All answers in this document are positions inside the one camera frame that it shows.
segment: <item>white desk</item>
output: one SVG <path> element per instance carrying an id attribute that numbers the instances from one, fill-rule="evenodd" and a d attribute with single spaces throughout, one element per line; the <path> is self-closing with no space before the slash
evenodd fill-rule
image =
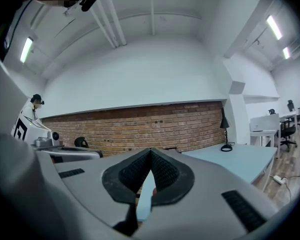
<path id="1" fill-rule="evenodd" d="M 277 148 L 235 144 L 232 146 L 232 151 L 222 152 L 220 148 L 223 145 L 224 143 L 184 152 L 183 154 L 221 165 L 250 184 L 267 168 L 262 180 L 263 191 L 269 179 Z M 151 197 L 155 187 L 154 176 L 150 171 L 143 183 L 136 208 L 138 221 L 142 222 L 148 218 L 151 212 Z"/>
<path id="2" fill-rule="evenodd" d="M 277 133 L 277 130 L 261 130 L 261 131 L 251 131 L 250 136 L 251 137 L 259 137 L 260 138 L 260 147 L 263 146 L 263 137 L 271 137 L 271 147 L 273 148 L 275 146 L 275 135 Z"/>

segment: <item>power strip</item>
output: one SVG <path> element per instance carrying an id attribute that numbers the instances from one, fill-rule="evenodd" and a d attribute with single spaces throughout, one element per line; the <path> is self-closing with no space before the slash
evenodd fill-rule
<path id="1" fill-rule="evenodd" d="M 273 179 L 278 182 L 280 185 L 287 184 L 287 178 L 281 178 L 278 175 L 274 176 Z"/>

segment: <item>light blue desk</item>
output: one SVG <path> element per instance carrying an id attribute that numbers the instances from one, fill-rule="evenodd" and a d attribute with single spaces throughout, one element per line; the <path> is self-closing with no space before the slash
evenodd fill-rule
<path id="1" fill-rule="evenodd" d="M 269 179 L 277 148 L 236 144 L 233 146 L 232 151 L 222 152 L 220 150 L 222 146 L 223 144 L 219 144 L 183 152 L 183 154 L 221 165 L 248 183 L 253 183 L 270 164 L 262 180 L 262 190 L 264 190 Z M 136 209 L 136 216 L 140 222 L 146 220 L 150 214 L 151 197 L 155 187 L 155 179 L 150 171 L 143 183 Z"/>

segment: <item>fluorescent light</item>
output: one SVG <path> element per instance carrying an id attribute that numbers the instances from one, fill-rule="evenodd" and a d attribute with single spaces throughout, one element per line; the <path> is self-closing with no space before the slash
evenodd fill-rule
<path id="1" fill-rule="evenodd" d="M 266 22 L 268 22 L 268 24 L 272 28 L 272 31 L 275 34 L 276 39 L 279 40 L 280 38 L 282 38 L 282 34 L 280 32 L 280 29 L 278 28 L 277 23 L 275 22 L 274 18 L 271 15 L 266 19 Z"/>
<path id="2" fill-rule="evenodd" d="M 283 54 L 284 54 L 284 57 L 286 60 L 290 58 L 290 52 L 289 52 L 288 47 L 283 49 Z"/>
<path id="3" fill-rule="evenodd" d="M 28 37 L 25 41 L 25 44 L 24 44 L 24 47 L 23 47 L 23 50 L 22 50 L 22 54 L 21 54 L 21 57 L 20 57 L 20 61 L 22 63 L 25 63 L 26 61 L 26 58 L 27 58 L 27 55 L 28 55 L 28 52 L 31 48 L 31 45 L 33 43 L 33 40 L 31 39 L 31 37 Z"/>

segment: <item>wooden floor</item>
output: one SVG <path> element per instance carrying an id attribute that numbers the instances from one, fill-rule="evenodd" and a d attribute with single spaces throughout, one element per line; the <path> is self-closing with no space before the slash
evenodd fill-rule
<path id="1" fill-rule="evenodd" d="M 287 146 L 281 146 L 280 158 L 275 159 L 271 172 L 272 176 L 278 175 L 288 179 L 287 186 L 290 189 L 292 199 L 297 198 L 300 194 L 300 177 L 289 178 L 291 176 L 300 176 L 300 126 L 294 141 L 297 142 L 298 146 L 291 145 L 289 152 L 287 152 Z M 259 188 L 260 184 L 260 179 L 254 183 L 257 188 Z M 290 202 L 287 186 L 285 184 L 280 185 L 270 178 L 264 190 L 264 193 L 279 209 Z"/>

